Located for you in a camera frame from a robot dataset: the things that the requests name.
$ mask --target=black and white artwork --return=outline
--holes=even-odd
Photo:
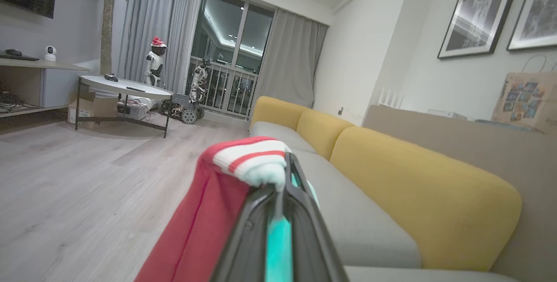
[[[557,47],[557,0],[525,0],[508,50]]]
[[[437,56],[492,54],[513,0],[458,0]]]

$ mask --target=gray curtain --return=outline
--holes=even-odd
[[[294,13],[277,10],[254,101],[259,96],[270,96],[312,107],[315,68],[328,28]]]
[[[128,0],[118,76],[143,82],[153,37],[168,48],[161,80],[183,94],[201,0]]]

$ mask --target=yellow sofa backrest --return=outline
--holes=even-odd
[[[370,129],[345,129],[330,162],[416,241],[424,268],[489,270],[519,220],[506,181]]]
[[[255,102],[253,108],[253,115],[251,117],[251,125],[257,121],[265,121],[275,124],[284,125],[296,131],[298,121],[302,112],[310,110],[308,107],[291,104],[290,102],[282,101],[272,97],[261,96]]]
[[[320,113],[312,109],[304,110],[298,121],[296,132],[315,149],[321,157],[331,158],[332,149],[340,133],[354,124]]]

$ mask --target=security camera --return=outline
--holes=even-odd
[[[46,46],[44,51],[46,51],[46,54],[44,55],[45,60],[56,61],[56,48],[54,48],[54,46]]]

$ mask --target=red hat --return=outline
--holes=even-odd
[[[151,43],[152,47],[166,47],[167,45],[161,41],[160,38],[158,38],[157,36],[155,36],[155,38],[153,38],[153,42]]]

